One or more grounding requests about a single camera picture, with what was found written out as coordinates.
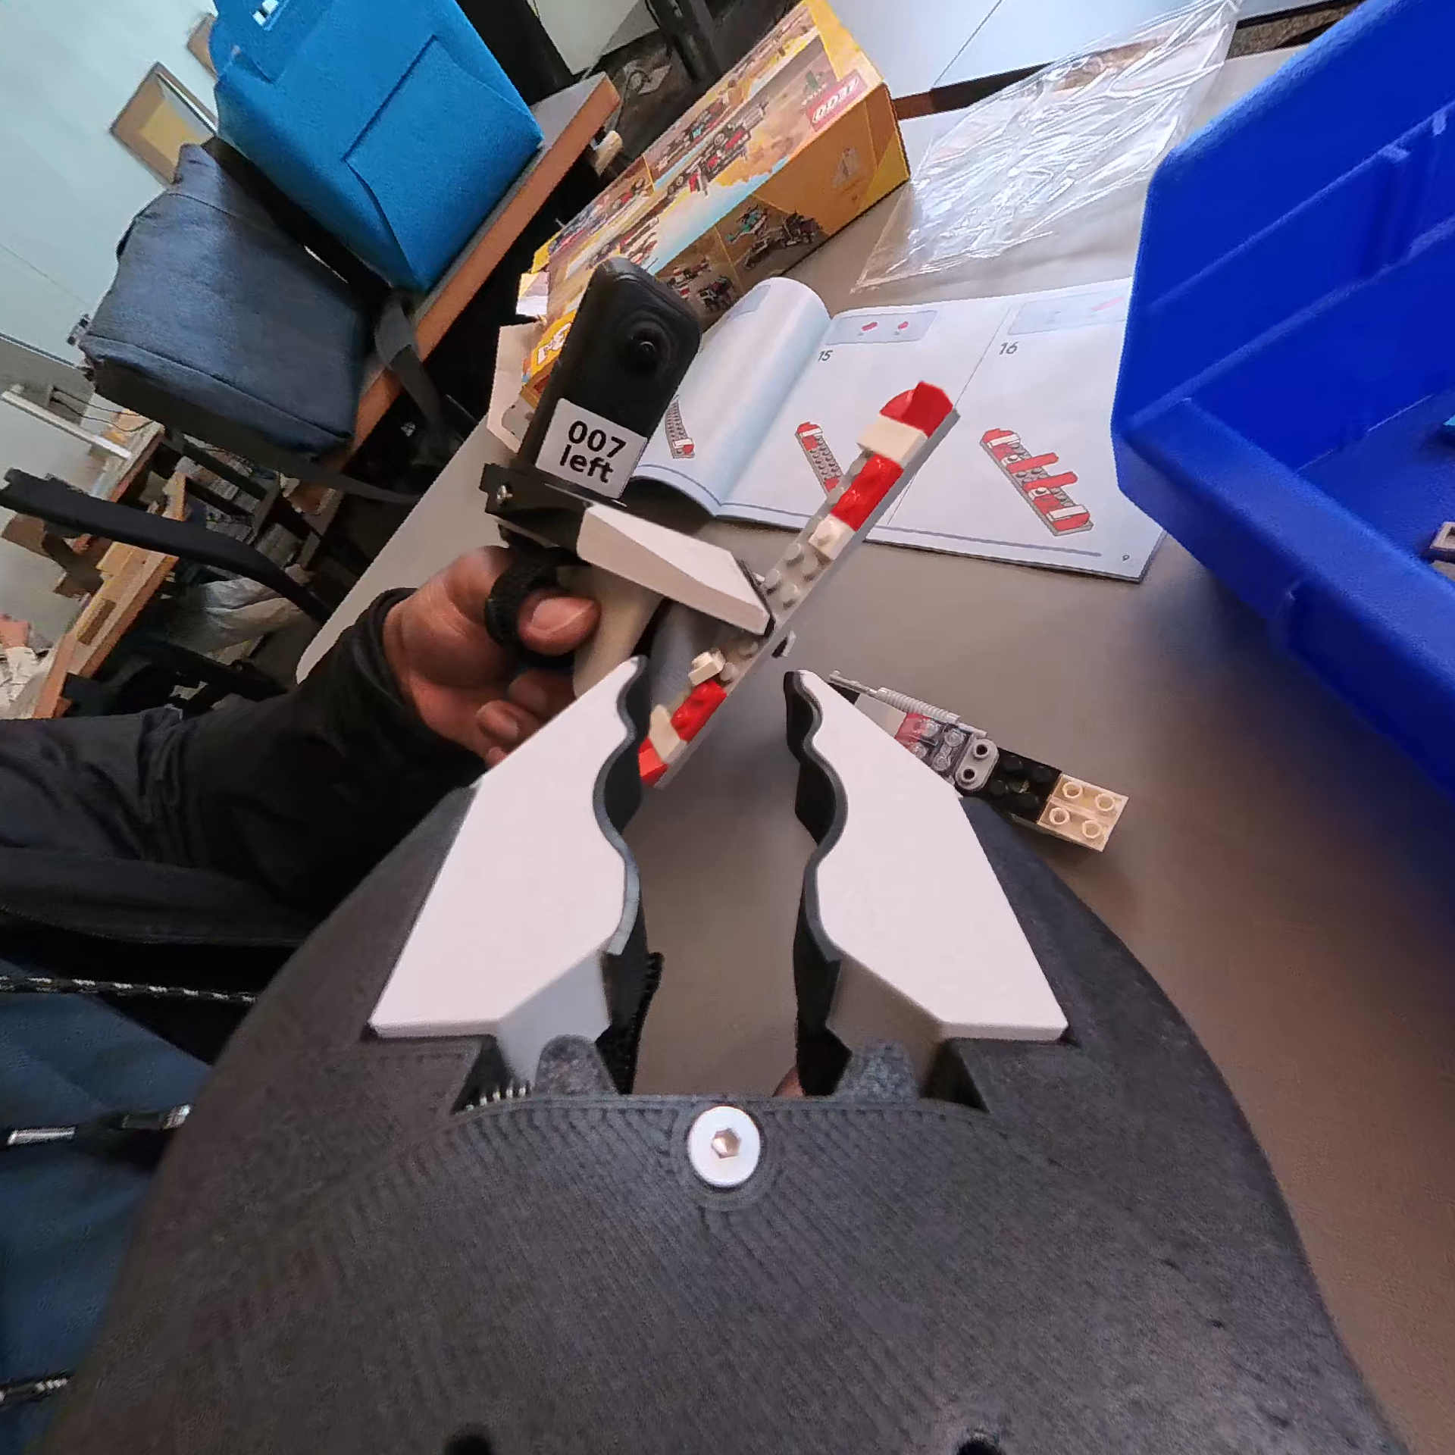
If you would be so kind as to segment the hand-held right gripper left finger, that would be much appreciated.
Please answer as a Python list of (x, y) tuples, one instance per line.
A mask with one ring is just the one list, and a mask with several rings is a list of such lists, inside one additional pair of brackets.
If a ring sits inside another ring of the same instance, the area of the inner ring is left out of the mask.
[(622, 826), (650, 660), (629, 656), (471, 789), (455, 838), (368, 1000), (375, 1037), (497, 1037), (506, 1076), (622, 1022), (644, 970), (644, 885)]

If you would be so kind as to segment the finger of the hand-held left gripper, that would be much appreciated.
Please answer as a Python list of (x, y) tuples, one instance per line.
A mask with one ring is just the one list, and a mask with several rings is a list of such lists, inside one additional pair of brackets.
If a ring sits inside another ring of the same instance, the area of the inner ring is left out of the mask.
[(753, 574), (721, 546), (688, 536), (622, 508), (589, 508), (573, 524), (573, 560), (737, 632), (771, 626)]

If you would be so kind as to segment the grey red toy brick plate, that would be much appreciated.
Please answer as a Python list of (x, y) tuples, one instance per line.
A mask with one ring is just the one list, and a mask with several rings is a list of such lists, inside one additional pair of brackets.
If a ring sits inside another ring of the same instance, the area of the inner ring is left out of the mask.
[(699, 747), (711, 709), (794, 644), (799, 613), (820, 593), (832, 574), (866, 546), (887, 508), (956, 436), (956, 394), (937, 381), (897, 389), (866, 430), (845, 485), (786, 536), (768, 574), (768, 626), (741, 632), (692, 608), (666, 608), (650, 640), (650, 733), (639, 741), (639, 782), (664, 789)]

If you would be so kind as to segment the person's left forearm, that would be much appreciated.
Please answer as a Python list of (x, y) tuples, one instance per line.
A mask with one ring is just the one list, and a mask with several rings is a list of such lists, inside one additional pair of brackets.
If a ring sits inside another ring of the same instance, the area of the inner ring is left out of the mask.
[(427, 733), (375, 593), (304, 690), (214, 709), (6, 720), (0, 915), (270, 940), (327, 915), (480, 758)]

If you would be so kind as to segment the person's left hand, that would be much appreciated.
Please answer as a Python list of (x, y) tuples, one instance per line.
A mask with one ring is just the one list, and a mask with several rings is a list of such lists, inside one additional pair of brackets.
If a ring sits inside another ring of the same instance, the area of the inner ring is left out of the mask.
[(491, 640), (480, 608), (504, 572), (504, 546), (466, 550), (382, 613), (382, 660), (401, 700), (480, 767), (506, 764), (573, 700), (570, 668), (528, 668)]

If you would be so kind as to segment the black white toy brick vehicle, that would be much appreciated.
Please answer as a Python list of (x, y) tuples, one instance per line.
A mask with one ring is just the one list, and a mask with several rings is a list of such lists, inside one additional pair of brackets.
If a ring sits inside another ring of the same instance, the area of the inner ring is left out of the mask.
[(832, 690), (860, 720), (870, 720), (894, 741), (902, 741), (928, 771), (942, 771), (960, 796), (987, 796), (994, 818), (1009, 818), (1022, 830), (1040, 830), (1054, 839), (1103, 855), (1118, 811), (1125, 811), (1125, 790), (1107, 790), (1081, 771), (1013, 758), (993, 733), (975, 733), (928, 700), (866, 690), (845, 676), (832, 676)]

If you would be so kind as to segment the yellow toy brick box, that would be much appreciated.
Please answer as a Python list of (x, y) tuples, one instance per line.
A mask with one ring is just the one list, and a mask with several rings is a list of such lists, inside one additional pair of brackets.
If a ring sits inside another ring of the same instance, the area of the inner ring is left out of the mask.
[(699, 108), (688, 108), (519, 278), (537, 403), (594, 266), (653, 270), (711, 326), (912, 179), (887, 74), (820, 0), (799, 0)]

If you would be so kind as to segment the wooden side table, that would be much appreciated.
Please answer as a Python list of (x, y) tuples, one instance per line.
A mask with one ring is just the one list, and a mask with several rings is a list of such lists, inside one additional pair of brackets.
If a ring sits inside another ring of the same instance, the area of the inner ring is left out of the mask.
[(427, 449), (427, 469), (439, 469), (466, 447), (491, 409), (497, 333), (512, 315), (512, 283), (534, 261), (528, 246), (564, 220), (564, 204), (594, 201), (594, 144), (607, 133), (615, 112), (619, 87), (607, 74), (537, 97), (534, 119), (546, 144), (528, 175), (477, 220), (447, 278), (427, 295), (401, 295), (414, 360), (439, 389), (447, 447), (427, 447), (427, 409), (375, 350), (363, 350), (353, 442), (327, 449), (332, 469), (363, 469), (382, 485), (408, 469), (414, 449)]

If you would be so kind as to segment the dark blue fabric bag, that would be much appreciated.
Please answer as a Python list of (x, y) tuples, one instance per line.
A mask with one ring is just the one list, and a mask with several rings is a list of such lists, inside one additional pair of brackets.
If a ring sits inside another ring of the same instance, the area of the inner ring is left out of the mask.
[(106, 403), (259, 464), (344, 449), (368, 360), (447, 430), (401, 295), (224, 133), (127, 215), (74, 349)]

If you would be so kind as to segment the toy brick instruction booklet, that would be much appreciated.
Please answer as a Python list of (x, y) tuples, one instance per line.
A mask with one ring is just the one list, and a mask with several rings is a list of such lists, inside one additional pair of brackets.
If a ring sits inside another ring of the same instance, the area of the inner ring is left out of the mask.
[(799, 278), (762, 278), (704, 326), (629, 497), (799, 532), (860, 430), (937, 381), (956, 436), (870, 524), (870, 546), (1140, 579), (1160, 524), (1114, 479), (1125, 278), (1022, 295), (942, 295), (832, 315)]

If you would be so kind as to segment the light grey table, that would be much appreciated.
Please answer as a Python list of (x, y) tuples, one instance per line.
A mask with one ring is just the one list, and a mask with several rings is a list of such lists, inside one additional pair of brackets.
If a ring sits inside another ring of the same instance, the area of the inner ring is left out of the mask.
[[(1163, 12), (1175, 12), (1175, 0), (833, 0), (833, 18), (912, 119), (960, 112), (993, 87), (1114, 46)], [(1345, 12), (1349, 0), (1245, 0), (1208, 108), (1253, 90), (1298, 36)]]

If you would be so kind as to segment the clear plastic bag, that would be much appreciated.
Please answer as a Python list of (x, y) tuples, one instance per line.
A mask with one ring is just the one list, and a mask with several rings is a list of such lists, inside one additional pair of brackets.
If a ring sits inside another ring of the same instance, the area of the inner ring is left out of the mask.
[(854, 292), (994, 261), (1143, 188), (1190, 133), (1229, 32), (1236, 0), (1190, 0), (964, 108), (964, 119), (925, 149)]

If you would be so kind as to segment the black office chair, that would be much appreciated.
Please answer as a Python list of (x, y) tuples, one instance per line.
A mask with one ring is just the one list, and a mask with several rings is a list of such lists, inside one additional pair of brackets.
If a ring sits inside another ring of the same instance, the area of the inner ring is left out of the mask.
[(184, 479), (165, 485), (161, 516), (97, 499), (57, 479), (24, 479), (24, 469), (6, 469), (0, 499), (10, 516), (57, 524), (62, 536), (106, 536), (127, 550), (121, 572), (97, 574), (78, 621), (46, 649), (38, 700), (19, 704), (19, 720), (110, 720), (110, 709), (127, 709), (140, 690), (161, 690), (161, 700), (171, 700), (171, 690), (191, 690), (179, 700), (184, 709), (209, 709), (224, 700), (270, 700), (281, 678), (266, 678), (259, 668), (200, 656), (161, 632), (138, 632), (138, 621), (149, 613), (171, 564), (259, 579), (281, 598), (289, 598), (304, 621), (317, 626), (327, 621), (327, 598), (310, 579), (297, 579), (285, 564), (270, 564), (266, 550), (230, 532), (184, 517)]

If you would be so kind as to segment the blue plastic bin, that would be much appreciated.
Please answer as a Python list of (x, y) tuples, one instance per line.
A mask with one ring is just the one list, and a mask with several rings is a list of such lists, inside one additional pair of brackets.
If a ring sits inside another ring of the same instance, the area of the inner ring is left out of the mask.
[(1118, 497), (1455, 789), (1455, 3), (1366, 0), (1167, 149)]

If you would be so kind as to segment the framed wall picture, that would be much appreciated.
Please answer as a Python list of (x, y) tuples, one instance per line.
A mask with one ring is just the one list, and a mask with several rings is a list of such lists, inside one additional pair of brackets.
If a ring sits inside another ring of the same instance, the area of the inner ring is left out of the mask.
[(110, 119), (110, 144), (121, 144), (161, 188), (179, 168), (179, 149), (206, 149), (214, 119), (191, 97), (161, 60), (138, 80), (121, 112)]

